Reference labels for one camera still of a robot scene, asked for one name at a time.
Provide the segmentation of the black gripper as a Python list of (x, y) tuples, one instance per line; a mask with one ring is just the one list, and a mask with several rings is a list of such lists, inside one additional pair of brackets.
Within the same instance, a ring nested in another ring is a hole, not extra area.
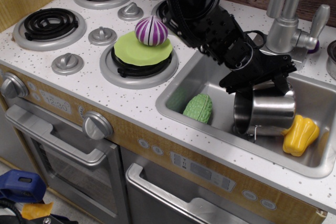
[(289, 91), (287, 77), (296, 71), (290, 55), (266, 55), (254, 50), (251, 59), (242, 67), (231, 70), (219, 86), (227, 93), (235, 93), (235, 99), (253, 98), (253, 87), (271, 81), (285, 95)]

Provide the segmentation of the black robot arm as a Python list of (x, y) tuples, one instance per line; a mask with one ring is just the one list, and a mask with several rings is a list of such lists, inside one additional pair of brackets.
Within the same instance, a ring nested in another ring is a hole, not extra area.
[(278, 91), (289, 91), (287, 77), (296, 70), (289, 55), (262, 53), (219, 0), (166, 0), (163, 22), (191, 48), (224, 64), (230, 73), (219, 85), (228, 93), (247, 92), (272, 81)]

